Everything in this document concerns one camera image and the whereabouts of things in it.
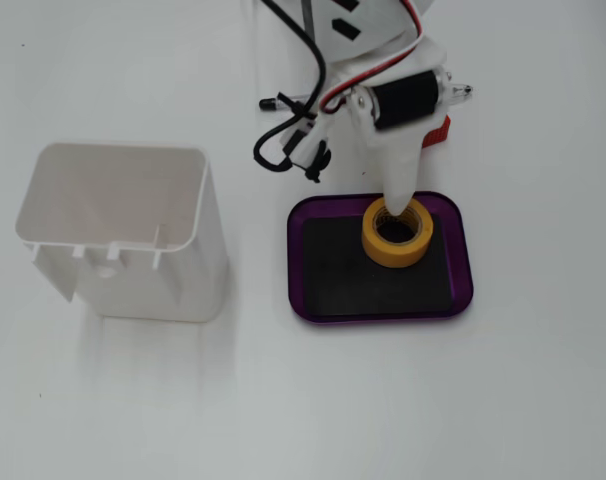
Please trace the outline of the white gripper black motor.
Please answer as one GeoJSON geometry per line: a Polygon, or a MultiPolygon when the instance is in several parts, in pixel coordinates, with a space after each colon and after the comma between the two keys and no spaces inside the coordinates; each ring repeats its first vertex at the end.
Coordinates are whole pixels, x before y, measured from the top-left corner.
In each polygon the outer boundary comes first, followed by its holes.
{"type": "Polygon", "coordinates": [[[405,211],[416,191],[422,138],[412,123],[434,115],[445,103],[445,61],[442,46],[421,42],[397,64],[339,95],[378,167],[385,208],[393,216],[405,211]]]}

